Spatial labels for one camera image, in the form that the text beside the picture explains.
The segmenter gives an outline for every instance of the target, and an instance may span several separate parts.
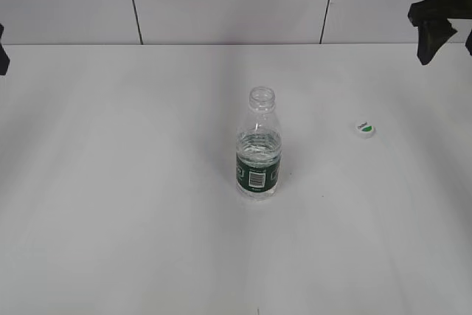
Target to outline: bottle neck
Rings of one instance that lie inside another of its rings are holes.
[[[249,94],[249,109],[255,114],[270,114],[275,109],[275,93],[265,86],[253,88]]]

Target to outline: white table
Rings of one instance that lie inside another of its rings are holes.
[[[463,45],[6,50],[0,314],[472,314]],[[252,204],[234,143],[260,84],[284,148]]]

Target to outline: white bottle cap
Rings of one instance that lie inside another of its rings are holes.
[[[367,120],[359,120],[355,124],[355,132],[361,138],[367,139],[374,135],[375,127]]]

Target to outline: clear plastic bottle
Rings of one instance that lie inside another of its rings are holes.
[[[277,188],[282,139],[274,109],[272,89],[252,89],[249,111],[237,130],[237,185],[257,200],[270,197]]]

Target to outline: bottle base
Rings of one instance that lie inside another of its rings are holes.
[[[268,198],[272,197],[275,194],[277,189],[277,184],[273,186],[270,190],[265,192],[254,193],[248,190],[245,190],[238,182],[236,182],[237,188],[244,195],[245,198],[248,198],[252,201],[266,201]]]

